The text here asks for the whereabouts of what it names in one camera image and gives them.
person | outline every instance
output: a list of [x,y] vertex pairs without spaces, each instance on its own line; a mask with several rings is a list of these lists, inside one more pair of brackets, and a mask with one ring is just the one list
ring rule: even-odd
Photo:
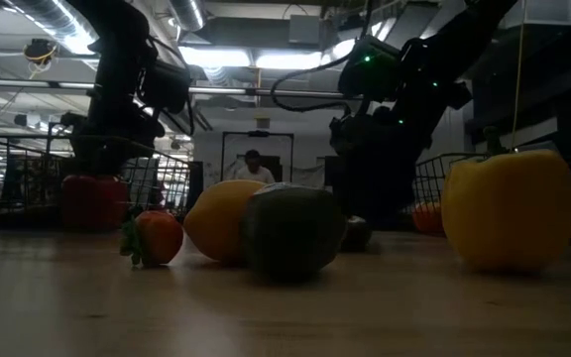
[[249,150],[244,159],[246,166],[235,173],[235,179],[249,179],[263,183],[275,183],[270,170],[261,166],[261,158],[257,150]]

table surface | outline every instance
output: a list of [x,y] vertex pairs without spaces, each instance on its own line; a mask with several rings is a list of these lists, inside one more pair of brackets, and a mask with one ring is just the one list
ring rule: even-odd
[[571,356],[571,248],[490,277],[443,238],[376,234],[318,280],[270,286],[185,243],[132,269],[117,235],[0,232],[0,356]]

man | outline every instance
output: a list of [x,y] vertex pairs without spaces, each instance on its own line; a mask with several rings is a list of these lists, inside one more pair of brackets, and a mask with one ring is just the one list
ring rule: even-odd
[[235,173],[235,179],[249,179],[263,183],[275,183],[275,178],[270,170],[261,166],[261,158],[257,150],[246,153],[246,167]]

ceiling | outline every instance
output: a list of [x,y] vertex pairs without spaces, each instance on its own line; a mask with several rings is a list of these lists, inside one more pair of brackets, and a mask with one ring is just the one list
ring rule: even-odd
[[[400,8],[386,7],[385,5],[390,2],[391,0],[382,2],[383,10],[375,13],[372,22],[390,21],[391,33],[387,36],[387,41],[397,47],[409,38],[437,31],[464,6],[463,0],[417,2],[404,0]],[[132,3],[138,5],[142,12],[147,12],[156,23],[152,24],[155,25],[152,26],[153,35],[165,38],[166,41],[175,41],[177,30],[170,22],[171,12],[167,0],[132,0]],[[345,32],[338,27],[346,19],[346,14],[358,13],[364,1],[300,0],[297,3],[298,5],[291,5],[286,0],[205,1],[205,9],[208,14],[207,26],[196,34],[181,36],[180,44],[199,48],[200,46],[208,46],[208,42],[205,42],[204,39],[208,38],[215,42],[223,41],[225,34],[226,41],[230,44],[238,44],[240,48],[247,50],[251,54],[252,61],[256,61],[260,51],[274,50],[275,48],[279,48],[279,51],[294,53],[314,51],[327,53],[332,49],[332,46],[345,40]],[[292,44],[287,40],[290,16],[304,15],[305,13],[310,16],[318,16],[323,24],[322,33],[324,35],[313,48]],[[252,34],[252,32],[242,31],[245,29],[262,30],[254,30],[256,34]],[[29,68],[28,61],[21,56],[22,48],[31,39],[50,38],[44,30],[22,14],[0,8],[0,78],[28,79],[33,71],[32,68]],[[499,63],[508,62],[507,60],[494,59],[503,54],[500,52],[500,48],[510,51],[511,45],[509,44],[512,41],[513,39],[504,37],[502,41],[496,41],[492,44],[493,47],[489,49],[490,55],[482,59],[481,63],[474,69],[478,75],[492,70]],[[266,49],[265,44],[273,44],[274,48]],[[90,57],[77,56],[65,48],[61,48],[57,60],[52,63],[50,69],[36,73],[34,79],[93,82],[95,77],[94,64],[95,60],[90,59]],[[251,67],[226,67],[225,69],[235,85],[264,88],[270,88],[277,78],[290,72],[286,69],[256,69]],[[192,68],[192,71],[201,85],[212,85],[209,84],[208,77],[200,67],[196,66]],[[339,74],[340,68],[307,74],[284,82],[281,88],[335,91]],[[14,102],[8,108],[8,112],[0,115],[0,132],[2,133],[32,132],[35,130],[14,126],[12,119],[16,113],[58,115],[71,111],[84,114],[89,105],[89,99],[82,93],[73,95],[22,91],[16,94],[16,91],[0,92],[0,107],[14,97]],[[295,105],[318,103],[317,100],[300,98],[285,101]],[[316,117],[316,115],[302,116],[285,113],[276,109],[270,98],[255,100],[255,98],[200,96],[198,106],[201,108],[203,116],[216,130],[220,128],[235,130],[235,127],[252,128],[254,114],[263,111],[270,114],[277,127],[281,128],[283,124],[285,129],[288,125],[297,126],[299,123],[303,123],[300,125],[300,130],[304,132],[306,120]],[[323,122],[322,125],[319,124],[318,126],[315,124],[307,125],[307,130],[309,133],[320,131],[321,127],[324,130],[326,124]],[[168,142],[163,141],[161,145],[167,146]]]

red object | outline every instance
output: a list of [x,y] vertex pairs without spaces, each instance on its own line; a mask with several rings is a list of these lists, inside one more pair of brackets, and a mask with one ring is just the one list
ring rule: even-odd
[[145,211],[136,218],[143,243],[143,264],[167,264],[182,246],[184,231],[175,217],[162,211]]
[[415,228],[422,233],[439,234],[444,232],[442,210],[439,202],[419,203],[411,213]]
[[127,209],[127,184],[114,177],[68,176],[62,183],[61,216],[66,228],[118,229]]

